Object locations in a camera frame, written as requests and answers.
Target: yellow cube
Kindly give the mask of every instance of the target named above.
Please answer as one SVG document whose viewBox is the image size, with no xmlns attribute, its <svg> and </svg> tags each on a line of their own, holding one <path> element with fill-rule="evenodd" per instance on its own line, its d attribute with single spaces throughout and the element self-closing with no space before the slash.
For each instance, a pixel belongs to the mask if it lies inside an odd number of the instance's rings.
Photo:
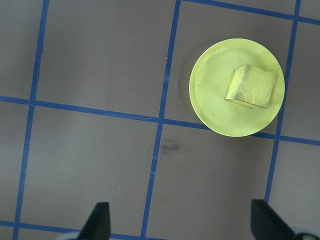
<svg viewBox="0 0 320 240">
<path fill-rule="evenodd" d="M 233 71 L 225 100 L 249 108 L 264 108 L 269 105 L 277 74 L 245 65 Z"/>
</svg>

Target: yellow plate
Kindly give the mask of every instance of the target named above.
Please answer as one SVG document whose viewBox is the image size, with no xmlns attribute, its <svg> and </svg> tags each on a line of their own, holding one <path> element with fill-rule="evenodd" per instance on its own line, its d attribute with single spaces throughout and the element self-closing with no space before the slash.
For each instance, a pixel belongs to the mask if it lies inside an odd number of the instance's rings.
<svg viewBox="0 0 320 240">
<path fill-rule="evenodd" d="M 266 109 L 224 99 L 234 69 L 246 64 L 278 75 Z M 196 61 L 189 94 L 195 113 L 208 128 L 225 136 L 248 136 L 265 128 L 279 112 L 285 94 L 284 74 L 264 46 L 247 39 L 227 39 L 208 48 Z"/>
</svg>

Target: gray floor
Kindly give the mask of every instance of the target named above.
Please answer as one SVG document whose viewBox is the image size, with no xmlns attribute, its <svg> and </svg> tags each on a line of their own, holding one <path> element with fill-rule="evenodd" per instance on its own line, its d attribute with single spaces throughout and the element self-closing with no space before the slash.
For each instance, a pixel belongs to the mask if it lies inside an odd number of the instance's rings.
<svg viewBox="0 0 320 240">
<path fill-rule="evenodd" d="M 39 55 L 47 4 L 0 1 L 0 239 L 53 240 L 108 201 L 112 239 L 253 240 L 272 160 L 270 205 L 320 235 L 320 1 L 50 0 Z M 193 111 L 196 60 L 230 38 L 278 59 L 281 129 L 226 137 Z"/>
</svg>

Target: grid line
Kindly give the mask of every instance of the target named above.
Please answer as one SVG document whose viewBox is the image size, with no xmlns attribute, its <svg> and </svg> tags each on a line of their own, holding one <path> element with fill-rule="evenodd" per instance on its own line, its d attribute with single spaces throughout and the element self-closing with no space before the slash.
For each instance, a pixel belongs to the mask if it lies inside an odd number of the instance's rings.
<svg viewBox="0 0 320 240">
<path fill-rule="evenodd" d="M 40 71 L 40 64 L 41 64 L 42 48 L 44 44 L 44 37 L 45 37 L 45 30 L 46 30 L 48 7 L 49 7 L 49 0 L 43 0 L 35 60 L 34 60 L 29 109 L 28 109 L 28 115 L 26 120 L 26 128 L 25 128 L 25 136 L 24 136 L 24 144 L 23 144 L 23 152 L 22 152 L 22 162 L 21 162 L 20 177 L 19 177 L 19 187 L 18 187 L 18 195 L 16 200 L 15 217 L 14 217 L 15 226 L 13 228 L 12 240 L 18 240 L 18 236 L 19 236 L 19 225 L 21 220 L 22 204 L 23 204 L 24 191 L 25 191 L 29 147 L 30 147 L 30 140 L 31 140 L 32 124 L 33 124 L 34 113 L 35 113 L 34 103 L 36 101 L 36 95 L 37 95 L 37 86 L 38 86 L 38 78 L 39 78 L 39 71 Z"/>
<path fill-rule="evenodd" d="M 270 16 L 270 17 L 275 17 L 280 19 L 297 20 L 298 22 L 303 22 L 303 23 L 308 23 L 313 25 L 320 25 L 320 20 L 318 19 L 302 17 L 302 16 L 297 17 L 296 15 L 287 14 L 283 12 L 265 10 L 261 8 L 251 7 L 251 6 L 243 6 L 243 5 L 227 3 L 223 1 L 216 1 L 216 0 L 183 0 L 183 1 L 198 3 L 198 4 L 205 4 L 205 5 L 212 5 L 220 8 L 237 10 L 237 11 L 247 12 L 252 14 L 265 15 L 265 16 Z"/>
<path fill-rule="evenodd" d="M 292 22 L 291 37 L 290 37 L 289 50 L 288 50 L 288 56 L 287 56 L 287 60 L 286 60 L 286 68 L 285 68 L 285 76 L 284 76 L 284 84 L 285 84 L 284 97 L 283 97 L 282 106 L 281 106 L 279 114 L 278 114 L 278 121 L 277 121 L 277 125 L 276 125 L 275 138 L 274 138 L 272 156 L 271 156 L 271 161 L 270 161 L 270 168 L 269 168 L 268 179 L 267 179 L 266 188 L 265 188 L 264 200 L 267 203 L 269 202 L 269 199 L 270 199 L 272 182 L 273 182 L 275 168 L 276 168 L 279 140 L 280 140 L 280 136 L 281 136 L 282 122 L 284 119 L 284 112 L 285 112 L 285 106 L 286 106 L 286 100 L 287 100 L 292 59 L 293 59 L 293 54 L 294 54 L 295 42 L 296 42 L 298 16 L 299 16 L 299 12 L 300 12 L 300 6 L 301 6 L 301 0 L 296 0 L 295 8 L 294 8 L 295 18 Z"/>
<path fill-rule="evenodd" d="M 164 71 L 164 79 L 163 79 L 163 87 L 162 87 L 162 94 L 161 94 L 158 126 L 157 126 L 156 135 L 155 135 L 153 157 L 152 157 L 152 162 L 151 162 L 151 170 L 150 170 L 150 176 L 149 176 L 149 181 L 148 181 L 148 188 L 147 188 L 147 192 L 146 192 L 146 200 L 145 200 L 145 206 L 144 206 L 144 212 L 143 212 L 141 235 L 140 235 L 142 238 L 145 238 L 146 234 L 147 234 L 148 220 L 149 220 L 150 207 L 151 207 L 151 199 L 152 199 L 152 193 L 153 193 L 153 189 L 154 189 L 158 155 L 159 155 L 159 149 L 160 149 L 160 143 L 161 143 L 161 135 L 162 135 L 162 129 L 163 129 L 163 124 L 164 124 L 164 118 L 165 118 L 167 94 L 168 94 L 172 59 L 173 59 L 174 48 L 175 48 L 175 40 L 176 40 L 176 33 L 177 33 L 177 27 L 178 27 L 180 6 L 181 6 L 181 0 L 176 0 L 175 6 L 174 6 L 173 18 L 172 18 L 168 53 L 167 53 L 167 58 L 166 58 L 167 60 L 166 60 L 165 71 Z"/>
<path fill-rule="evenodd" d="M 30 105 L 29 100 L 22 99 L 22 98 L 2 96 L 2 95 L 0 95 L 0 102 Z M 159 118 L 154 117 L 154 116 L 138 115 L 138 114 L 132 114 L 132 113 L 119 112 L 119 111 L 110 111 L 110 110 L 104 110 L 104 109 L 98 109 L 98 108 L 90 108 L 90 107 L 84 107 L 84 106 L 61 104 L 61 103 L 56 103 L 56 102 L 36 100 L 34 103 L 34 106 L 35 107 L 43 107 L 43 108 L 51 108 L 51 109 L 60 109 L 60 110 L 65 110 L 65 111 L 72 111 L 72 112 L 79 112 L 79 113 L 86 113 L 86 114 L 108 116 L 108 117 L 113 117 L 113 118 L 123 118 L 123 119 L 144 121 L 144 122 L 152 122 L 152 123 L 159 122 Z M 185 127 L 185 128 L 211 130 L 203 123 L 181 121 L 181 120 L 174 120 L 174 119 L 168 119 L 168 118 L 163 119 L 163 124 L 178 126 L 178 127 Z M 256 137 L 256 138 L 263 138 L 263 139 L 275 139 L 275 134 L 260 132 L 260 131 L 253 133 L 250 136 Z M 283 141 L 283 142 L 292 142 L 292 143 L 320 146 L 320 140 L 316 140 L 316 139 L 280 135 L 279 140 Z"/>
</svg>

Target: blue tape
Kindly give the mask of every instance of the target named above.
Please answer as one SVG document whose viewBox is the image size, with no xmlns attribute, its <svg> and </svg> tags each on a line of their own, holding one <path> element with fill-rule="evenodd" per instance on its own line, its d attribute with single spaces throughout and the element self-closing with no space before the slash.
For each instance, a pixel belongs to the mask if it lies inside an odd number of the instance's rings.
<svg viewBox="0 0 320 240">
<path fill-rule="evenodd" d="M 3 226 L 3 227 L 14 227 L 15 223 L 14 222 L 9 222 L 9 221 L 0 221 L 0 226 Z M 61 234 L 68 234 L 68 233 L 72 233 L 72 232 L 80 232 L 79 229 L 64 228 L 64 227 L 54 227 L 54 226 L 44 226 L 44 225 L 27 224 L 27 223 L 20 223 L 19 228 L 20 229 L 30 229 L 30 230 L 53 232 L 53 233 L 61 233 Z M 111 233 L 110 237 L 112 239 L 119 239 L 119 240 L 165 240 L 165 239 L 162 239 L 162 238 L 140 237 L 140 236 L 124 235 L 124 234 L 116 234 L 116 233 Z"/>
<path fill-rule="evenodd" d="M 265 133 L 265 132 L 256 132 L 254 134 L 251 134 L 252 137 L 257 137 L 257 138 L 264 138 L 264 139 L 275 139 L 276 135 L 271 134 L 271 133 Z"/>
<path fill-rule="evenodd" d="M 306 24 L 320 25 L 320 20 L 312 19 L 312 18 L 308 18 L 308 17 L 299 16 L 298 21 L 302 22 L 302 23 L 306 23 Z"/>
<path fill-rule="evenodd" d="M 30 102 L 32 104 L 36 101 L 36 96 L 37 96 L 38 78 L 39 78 L 40 65 L 41 65 L 42 49 L 43 49 L 44 40 L 45 40 L 48 8 L 49 8 L 49 0 L 43 0 L 38 41 L 36 45 L 36 53 L 35 53 L 35 60 L 34 60 L 32 85 L 31 85 L 31 92 L 30 92 Z"/>
<path fill-rule="evenodd" d="M 24 197 L 24 191 L 25 191 L 25 180 L 26 180 L 26 171 L 27 171 L 27 165 L 28 165 L 29 146 L 30 146 L 30 140 L 31 140 L 33 118 L 35 113 L 34 102 L 36 101 L 36 95 L 37 95 L 38 77 L 39 77 L 39 71 L 40 71 L 42 48 L 44 44 L 48 7 L 49 7 L 49 0 L 43 0 L 39 34 L 38 34 L 35 61 L 34 61 L 33 76 L 32 76 L 32 85 L 31 85 L 31 92 L 30 92 L 30 101 L 29 101 L 30 105 L 29 105 L 29 110 L 27 115 L 26 129 L 25 129 L 25 136 L 24 136 L 22 163 L 21 163 L 20 178 L 19 178 L 19 188 L 18 188 L 18 196 L 16 201 L 15 218 L 14 218 L 15 227 L 13 229 L 13 236 L 12 236 L 13 240 L 18 240 L 18 236 L 19 236 L 19 225 L 20 225 L 23 197 Z"/>
<path fill-rule="evenodd" d="M 167 102 L 167 94 L 168 94 L 168 87 L 169 87 L 169 80 L 170 80 L 171 65 L 172 65 L 172 59 L 173 59 L 174 48 L 175 48 L 175 40 L 176 40 L 176 33 L 177 33 L 177 27 L 178 27 L 180 6 L 181 6 L 181 0 L 176 0 L 175 6 L 174 6 L 174 12 L 173 12 L 172 25 L 171 25 L 171 33 L 170 33 L 170 40 L 169 40 L 169 46 L 168 46 L 167 61 L 166 61 L 166 65 L 165 65 L 165 72 L 164 72 L 164 79 L 163 79 L 158 127 L 157 127 L 155 141 L 154 141 L 153 157 L 152 157 L 151 170 L 150 170 L 150 176 L 149 176 L 149 182 L 148 182 L 148 189 L 147 189 L 147 193 L 146 193 L 143 220 L 142 220 L 142 226 L 141 226 L 141 237 L 142 238 L 145 238 L 146 234 L 147 234 L 150 206 L 151 206 L 151 200 L 152 200 L 152 193 L 153 193 L 153 189 L 154 189 L 155 174 L 156 174 L 156 169 L 157 169 L 158 155 L 159 155 L 159 149 L 160 149 L 160 143 L 161 143 L 161 135 L 162 135 L 163 122 L 164 122 L 164 117 L 165 117 L 165 110 L 166 110 L 166 102 Z"/>
<path fill-rule="evenodd" d="M 238 10 L 238 11 L 248 12 L 252 14 L 266 15 L 266 16 L 271 16 L 271 17 L 276 17 L 281 19 L 289 19 L 289 20 L 294 19 L 294 16 L 290 14 L 259 9 L 259 8 L 250 7 L 250 6 L 242 6 L 242 5 L 232 4 L 232 3 L 226 3 L 222 1 L 215 1 L 215 0 L 184 0 L 184 1 L 199 3 L 199 4 L 206 4 L 206 5 L 213 5 L 220 8 Z"/>
<path fill-rule="evenodd" d="M 30 102 L 27 99 L 10 97 L 10 96 L 1 96 L 1 95 L 0 95 L 0 101 L 7 102 L 7 103 L 13 103 L 13 104 L 23 104 L 23 105 L 29 105 L 29 102 Z"/>
<path fill-rule="evenodd" d="M 22 163 L 21 163 L 21 170 L 20 170 L 18 197 L 17 197 L 16 209 L 15 209 L 14 222 L 16 224 L 16 227 L 13 230 L 13 237 L 12 237 L 13 240 L 18 240 L 18 235 L 19 235 L 18 225 L 21 219 L 21 211 L 22 211 L 22 203 L 23 203 L 23 197 L 24 197 L 24 191 L 25 191 L 26 171 L 27 171 L 27 164 L 28 164 L 29 146 L 30 146 L 34 113 L 35 113 L 35 107 L 29 106 L 28 116 L 26 121 L 25 136 L 24 136 L 23 152 L 22 152 Z"/>
<path fill-rule="evenodd" d="M 152 116 L 143 116 L 143 115 L 124 113 L 124 112 L 101 110 L 101 109 L 95 109 L 95 108 L 89 108 L 89 107 L 83 107 L 83 106 L 67 105 L 67 104 L 47 102 L 47 101 L 36 100 L 34 105 L 39 106 L 39 107 L 46 107 L 46 108 L 52 108 L 52 109 L 62 109 L 62 110 L 68 110 L 68 111 L 73 111 L 73 112 L 103 115 L 103 116 L 122 118 L 122 119 L 140 120 L 140 121 L 153 122 L 153 123 L 158 122 L 158 118 L 152 117 Z"/>
<path fill-rule="evenodd" d="M 0 221 L 0 226 L 14 228 L 16 226 L 16 223 L 11 221 Z"/>
<path fill-rule="evenodd" d="M 278 121 L 277 121 L 277 125 L 276 125 L 269 174 L 268 174 L 265 195 L 264 195 L 264 200 L 267 203 L 269 202 L 269 199 L 270 199 L 270 193 L 271 193 L 272 183 L 273 183 L 273 179 L 274 179 L 274 172 L 275 172 L 275 168 L 276 168 L 277 154 L 278 154 L 278 148 L 279 148 L 279 139 L 280 139 L 281 128 L 282 128 L 282 123 L 283 123 L 283 119 L 284 119 L 284 112 L 285 112 L 285 106 L 286 106 L 286 100 L 287 100 L 292 59 L 293 59 L 293 54 L 294 54 L 295 42 L 296 42 L 298 16 L 299 16 L 299 12 L 300 12 L 300 6 L 301 6 L 301 0 L 296 0 L 295 9 L 294 9 L 295 18 L 292 22 L 291 37 L 290 37 L 289 50 L 288 50 L 288 56 L 287 56 L 286 68 L 285 68 L 285 76 L 284 76 L 284 82 L 285 82 L 284 97 L 283 97 L 282 106 L 281 106 L 279 114 L 278 114 Z"/>
<path fill-rule="evenodd" d="M 32 230 L 47 231 L 47 232 L 62 233 L 62 234 L 80 231 L 79 229 L 54 227 L 54 226 L 43 226 L 43 225 L 27 224 L 27 223 L 20 223 L 19 227 L 21 229 L 32 229 Z"/>
<path fill-rule="evenodd" d="M 203 130 L 210 130 L 206 125 L 202 123 L 195 123 L 195 122 L 188 122 L 188 121 L 179 121 L 179 120 L 172 120 L 165 118 L 163 120 L 164 124 L 167 125 L 174 125 L 174 126 L 180 126 L 180 127 L 187 127 L 187 128 L 193 128 L 193 129 L 203 129 Z"/>
<path fill-rule="evenodd" d="M 299 138 L 299 137 L 293 137 L 293 136 L 282 136 L 281 135 L 279 140 L 286 141 L 286 142 L 292 142 L 292 143 L 320 146 L 320 140 L 312 140 L 312 139 Z"/>
</svg>

